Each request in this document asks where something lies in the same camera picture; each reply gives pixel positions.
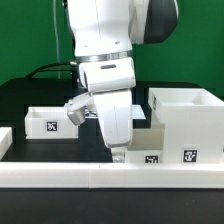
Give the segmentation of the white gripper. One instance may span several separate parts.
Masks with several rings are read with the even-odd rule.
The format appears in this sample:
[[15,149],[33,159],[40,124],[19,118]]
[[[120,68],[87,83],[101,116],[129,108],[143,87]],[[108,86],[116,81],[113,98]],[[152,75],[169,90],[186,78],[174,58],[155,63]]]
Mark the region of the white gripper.
[[132,93],[136,85],[131,57],[81,63],[79,74],[86,93],[65,104],[74,125],[85,121],[85,106],[98,116],[104,144],[111,149],[114,163],[125,161],[125,149],[132,141]]

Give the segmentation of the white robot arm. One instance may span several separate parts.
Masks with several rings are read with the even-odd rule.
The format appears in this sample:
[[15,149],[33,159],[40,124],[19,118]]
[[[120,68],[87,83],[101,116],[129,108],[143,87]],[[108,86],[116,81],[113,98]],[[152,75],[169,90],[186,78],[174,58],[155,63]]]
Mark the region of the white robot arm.
[[65,104],[75,125],[97,113],[104,144],[125,160],[133,136],[132,45],[165,41],[178,23],[177,0],[67,0],[75,57],[86,92]]

